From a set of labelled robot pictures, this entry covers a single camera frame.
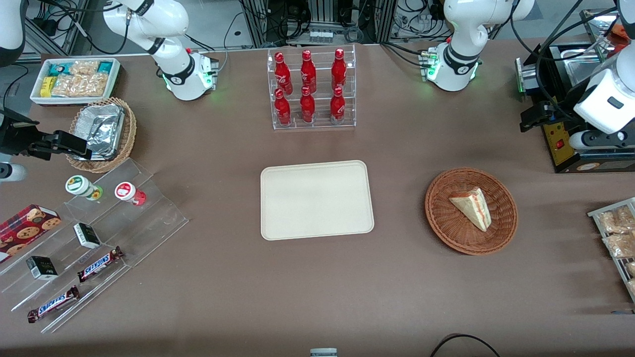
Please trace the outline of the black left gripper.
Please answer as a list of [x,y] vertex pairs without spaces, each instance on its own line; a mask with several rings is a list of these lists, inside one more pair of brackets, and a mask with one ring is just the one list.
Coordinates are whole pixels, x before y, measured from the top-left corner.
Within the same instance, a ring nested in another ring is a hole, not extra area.
[[535,127],[561,122],[579,125],[579,115],[574,112],[573,106],[565,101],[554,104],[549,100],[542,100],[533,105],[533,110],[525,110],[521,113],[519,128],[524,133]]

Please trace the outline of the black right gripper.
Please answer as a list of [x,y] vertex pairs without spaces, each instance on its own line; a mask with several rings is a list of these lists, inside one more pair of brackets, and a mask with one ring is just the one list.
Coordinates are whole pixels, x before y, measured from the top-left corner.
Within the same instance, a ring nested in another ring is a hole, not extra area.
[[77,156],[91,160],[92,151],[86,140],[63,130],[54,133],[39,132],[40,122],[31,120],[16,111],[1,111],[0,151],[18,156],[32,147],[32,157],[50,161],[53,154]]

